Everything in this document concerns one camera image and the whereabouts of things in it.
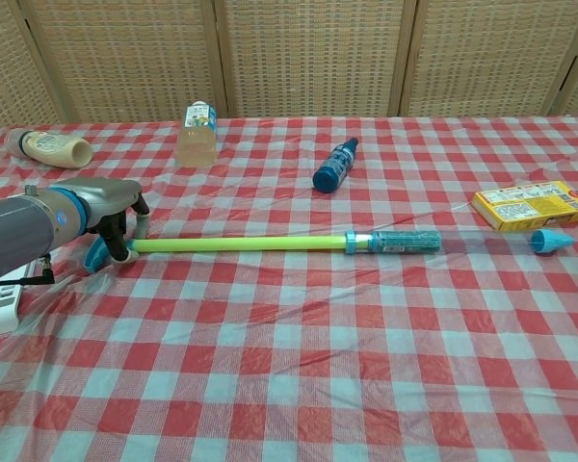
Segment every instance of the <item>beige bottle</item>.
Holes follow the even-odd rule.
[[[17,157],[54,167],[81,168],[92,160],[92,147],[83,138],[13,128],[4,144]]]
[[[182,167],[209,167],[216,163],[216,111],[203,101],[186,110],[173,151]]]

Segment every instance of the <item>wicker room divider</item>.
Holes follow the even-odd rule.
[[[401,116],[546,115],[578,0],[420,0]]]
[[[215,3],[230,115],[396,113],[415,0]]]
[[[0,0],[0,128],[64,118],[14,1]]]
[[[20,0],[75,120],[178,120],[197,99],[226,114],[210,0]]]

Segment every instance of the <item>blue cone cap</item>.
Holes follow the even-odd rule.
[[[574,238],[564,233],[555,233],[550,229],[539,229],[531,235],[529,245],[536,253],[550,253],[558,248],[574,244]]]

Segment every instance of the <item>blue ring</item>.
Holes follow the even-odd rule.
[[[355,248],[357,247],[357,238],[355,231],[347,231],[345,233],[345,253],[348,255],[353,255],[355,253]]]
[[[73,204],[75,204],[75,208],[77,209],[77,212],[79,212],[79,233],[77,233],[77,236],[84,234],[86,232],[86,224],[88,223],[88,219],[86,218],[86,211],[84,210],[84,206],[82,205],[81,201],[75,194],[69,190],[65,190],[64,188],[50,186],[49,190],[65,195],[73,202]]]
[[[368,240],[368,251],[375,253],[375,233],[371,233],[370,239]]]
[[[30,157],[28,154],[26,154],[26,151],[23,150],[23,139],[25,138],[26,135],[28,135],[29,133],[32,133],[32,130],[28,130],[27,132],[24,132],[21,134],[21,136],[19,137],[19,141],[17,142],[17,144],[19,144],[19,150],[21,151],[21,153],[26,156],[26,157]]]

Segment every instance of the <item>cardboard box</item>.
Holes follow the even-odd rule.
[[[578,195],[562,181],[476,192],[472,204],[497,231],[578,221]]]

